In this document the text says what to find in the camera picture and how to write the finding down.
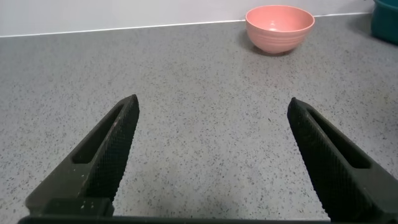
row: bowl rim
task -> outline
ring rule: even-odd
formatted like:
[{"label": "bowl rim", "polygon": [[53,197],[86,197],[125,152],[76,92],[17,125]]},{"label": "bowl rim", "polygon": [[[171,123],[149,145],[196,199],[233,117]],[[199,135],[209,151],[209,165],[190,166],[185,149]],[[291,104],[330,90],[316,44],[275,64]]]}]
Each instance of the bowl rim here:
[{"label": "bowl rim", "polygon": [[[291,30],[291,31],[279,31],[279,30],[267,30],[267,29],[260,28],[260,27],[254,25],[252,22],[250,22],[250,21],[248,20],[248,14],[249,14],[251,11],[256,10],[256,9],[259,9],[259,8],[263,8],[263,7],[270,7],[270,6],[290,7],[290,8],[294,8],[294,9],[298,9],[298,10],[300,10],[300,11],[303,11],[303,12],[307,13],[308,15],[310,15],[310,16],[312,17],[312,23],[311,23],[311,25],[309,25],[309,26],[307,26],[307,27],[305,27],[305,28],[303,28],[303,29]],[[257,29],[266,30],[266,31],[268,31],[268,32],[275,32],[275,33],[293,33],[293,32],[300,32],[300,31],[307,30],[307,29],[311,28],[311,27],[315,24],[315,18],[314,18],[314,16],[313,16],[311,13],[307,12],[307,11],[304,10],[304,9],[301,9],[301,8],[298,8],[298,7],[294,7],[294,6],[287,6],[287,5],[265,5],[265,6],[258,6],[258,7],[255,7],[255,8],[253,8],[253,9],[250,9],[250,10],[246,13],[246,15],[245,15],[244,18],[245,18],[246,22],[248,22],[250,25],[254,26],[254,27],[257,28]]]},{"label": "bowl rim", "polygon": [[384,7],[388,8],[388,9],[392,9],[392,10],[398,11],[398,7],[397,6],[391,6],[390,4],[387,4],[387,3],[383,2],[383,1],[380,1],[380,0],[373,0],[373,1],[376,4],[379,4],[380,6],[384,6]]}]

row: textured rubber grip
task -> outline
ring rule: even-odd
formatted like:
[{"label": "textured rubber grip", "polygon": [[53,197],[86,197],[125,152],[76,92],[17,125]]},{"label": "textured rubber grip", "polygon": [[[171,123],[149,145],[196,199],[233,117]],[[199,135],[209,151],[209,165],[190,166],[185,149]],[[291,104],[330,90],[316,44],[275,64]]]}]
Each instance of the textured rubber grip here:
[{"label": "textured rubber grip", "polygon": [[391,175],[310,105],[293,98],[287,117],[331,221],[389,222],[396,217],[398,183]]},{"label": "textured rubber grip", "polygon": [[31,214],[53,199],[108,198],[118,191],[136,130],[136,95],[117,103],[26,199]]}]

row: teal container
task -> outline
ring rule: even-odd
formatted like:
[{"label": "teal container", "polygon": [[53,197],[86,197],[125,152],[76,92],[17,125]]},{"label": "teal container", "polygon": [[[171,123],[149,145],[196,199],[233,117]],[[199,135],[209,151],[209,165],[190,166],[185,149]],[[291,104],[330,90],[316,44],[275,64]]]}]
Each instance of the teal container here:
[{"label": "teal container", "polygon": [[374,0],[373,36],[398,45],[398,0]]}]

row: white wall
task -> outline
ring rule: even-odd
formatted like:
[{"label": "white wall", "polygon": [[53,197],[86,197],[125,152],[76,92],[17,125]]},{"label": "white wall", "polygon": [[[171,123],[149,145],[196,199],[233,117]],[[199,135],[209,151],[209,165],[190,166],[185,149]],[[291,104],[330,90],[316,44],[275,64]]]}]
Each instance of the white wall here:
[{"label": "white wall", "polygon": [[244,19],[265,4],[313,15],[366,12],[372,0],[0,0],[0,36]]}]

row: pink bowl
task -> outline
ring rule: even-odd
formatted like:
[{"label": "pink bowl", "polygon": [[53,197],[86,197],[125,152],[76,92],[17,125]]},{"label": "pink bowl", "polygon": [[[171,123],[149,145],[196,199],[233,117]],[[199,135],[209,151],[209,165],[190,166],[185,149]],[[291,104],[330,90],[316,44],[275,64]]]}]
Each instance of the pink bowl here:
[{"label": "pink bowl", "polygon": [[246,29],[255,46],[277,54],[292,50],[304,41],[314,17],[292,6],[260,6],[246,14]]}]

